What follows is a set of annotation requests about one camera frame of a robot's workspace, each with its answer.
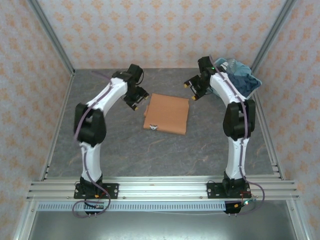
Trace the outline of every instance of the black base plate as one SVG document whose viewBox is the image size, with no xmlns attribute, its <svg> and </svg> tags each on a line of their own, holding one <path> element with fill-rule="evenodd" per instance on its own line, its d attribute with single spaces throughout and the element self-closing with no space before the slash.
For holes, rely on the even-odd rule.
<svg viewBox="0 0 320 240">
<path fill-rule="evenodd" d="M 221 182 L 218 182 L 218 183 L 208 182 L 206 184 L 206 193 L 208 195 L 208 199 L 241 199 L 242 198 L 242 195 L 240 192 L 239 192 L 239 195 L 228 196 Z M 251 194 L 244 193 L 243 198 L 249 199 L 251 198 Z"/>
<path fill-rule="evenodd" d="M 119 184 L 118 183 L 103 183 L 102 187 L 109 193 L 111 199 L 117 199 L 119 193 Z M 83 188 L 80 183 L 75 185 L 75 189 L 78 191 L 74 191 L 73 198 L 74 199 L 96 199 L 94 195 L 86 195 L 83 192 Z M 100 197 L 100 199 L 108 199 L 108 197 L 104 194 Z"/>
</svg>

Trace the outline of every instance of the purple cable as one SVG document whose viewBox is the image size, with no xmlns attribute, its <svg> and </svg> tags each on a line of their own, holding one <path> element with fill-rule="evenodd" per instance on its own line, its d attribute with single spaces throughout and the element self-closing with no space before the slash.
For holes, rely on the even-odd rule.
<svg viewBox="0 0 320 240">
<path fill-rule="evenodd" d="M 78 139 L 78 135 L 79 135 L 79 132 L 80 132 L 80 128 L 81 128 L 81 126 L 82 126 L 82 124 L 83 124 L 83 122 L 84 122 L 87 114 L 88 114 L 88 113 L 90 112 L 90 110 L 91 110 L 99 101 L 101 101 L 101 100 L 111 91 L 111 89 L 113 88 L 111 79 L 110 79 L 108 76 L 106 76 L 106 75 L 104 75 L 103 73 L 98 72 L 98 71 L 92 71 L 91 73 L 92 73 L 93 75 L 96 75 L 97 77 L 105 78 L 105 79 L 109 80 L 110 86 L 109 86 L 109 89 L 108 89 L 101 97 L 99 97 L 93 104 L 91 104 L 91 105 L 88 107 L 88 109 L 84 112 L 84 114 L 82 115 L 82 117 L 81 117 L 81 119 L 80 119 L 80 121 L 79 121 L 79 124 L 78 124 L 78 126 L 77 126 L 77 128 L 76 128 L 75 134 L 74 134 L 74 140 L 75 140 L 75 141 L 77 141 L 77 139 Z M 98 215 L 103 214 L 103 213 L 109 208 L 110 203 L 111 203 L 111 197 L 110 197 L 109 193 L 108 193 L 103 187 L 101 187 L 100 185 L 98 185 L 98 184 L 92 179 L 92 177 L 90 176 L 89 170 L 88 170 L 88 166 L 87 166 L 87 150 L 88 150 L 88 149 L 87 149 L 85 146 L 82 146 L 82 148 L 84 148 L 83 165 L 84 165 L 84 169 L 85 169 L 86 175 L 87 175 L 88 178 L 90 179 L 91 183 L 92 183 L 94 186 L 96 186 L 98 189 L 102 190 L 102 191 L 105 193 L 105 195 L 108 197 L 108 199 L 109 199 L 108 205 L 107 205 L 102 211 L 94 214 L 95 216 L 98 216 Z M 72 214 L 73 214 L 75 217 L 77 217 L 77 218 L 85 219 L 85 218 L 90 218 L 91 214 L 89 214 L 89 215 L 79 215 L 79 214 L 77 214 L 77 213 L 75 212 L 75 207 L 76 207 L 76 205 L 79 204 L 79 203 L 97 204 L 97 203 L 99 203 L 99 201 L 80 200 L 80 201 L 77 201 L 77 202 L 72 206 Z"/>
<path fill-rule="evenodd" d="M 218 70 L 217 66 L 215 65 L 215 62 L 212 58 L 211 55 L 209 55 L 209 59 L 210 59 L 210 62 L 211 64 L 214 66 L 215 70 L 218 72 L 218 74 L 220 75 L 220 77 L 225 80 L 225 77 L 221 74 L 221 72 Z M 250 211 L 245 211 L 245 212 L 241 212 L 241 213 L 238 213 L 237 215 L 245 215 L 245 214 L 249 214 L 249 213 L 253 213 L 254 211 L 258 210 L 259 208 L 261 208 L 261 206 L 264 204 L 265 202 L 265 198 L 266 198 L 266 193 L 265 193 L 265 190 L 263 189 L 263 187 L 258 184 L 258 183 L 255 183 L 255 182 L 251 182 L 251 181 L 248 181 L 247 178 L 244 176 L 244 173 L 242 172 L 242 157 L 243 157 L 243 152 L 244 152 L 244 147 L 243 147 L 243 144 L 244 144 L 244 139 L 246 139 L 248 137 L 248 117 L 247 117 L 247 112 L 246 112 L 246 106 L 244 104 L 244 102 L 242 101 L 242 99 L 238 96 L 236 90 L 234 89 L 234 86 L 232 86 L 229 81 L 225 80 L 226 84 L 228 85 L 228 87 L 230 88 L 230 90 L 233 92 L 234 96 L 240 101 L 240 104 L 242 106 L 242 111 L 243 111 L 243 116 L 244 116 L 244 138 L 241 140 L 241 146 L 240 146 L 240 163 L 239 163 L 239 169 L 240 169 L 240 174 L 243 178 L 244 181 L 246 181 L 248 184 L 252 184 L 252 185 L 255 185 L 257 186 L 258 188 L 261 189 L 262 191 L 262 200 L 261 200 L 261 204 L 250 210 Z"/>
<path fill-rule="evenodd" d="M 88 113 L 90 112 L 90 110 L 99 102 L 101 101 L 110 91 L 111 89 L 113 88 L 112 86 L 112 82 L 111 82 L 111 79 L 104 75 L 103 73 L 101 72 L 98 72 L 98 71 L 91 71 L 91 74 L 93 75 L 96 75 L 97 77 L 100 77 L 100 78 L 105 78 L 109 81 L 110 83 L 110 87 L 109 89 L 101 96 L 99 97 L 93 104 L 91 104 L 87 110 L 84 112 L 84 114 L 82 115 L 82 117 L 80 118 L 80 121 L 78 123 L 78 126 L 76 127 L 76 130 L 75 130 L 75 133 L 74 133 L 74 141 L 76 142 L 78 140 L 78 135 L 79 135 L 79 132 L 80 132 L 80 128 L 82 126 L 82 124 L 84 123 L 84 120 L 86 119 L 86 116 L 88 115 Z"/>
</svg>

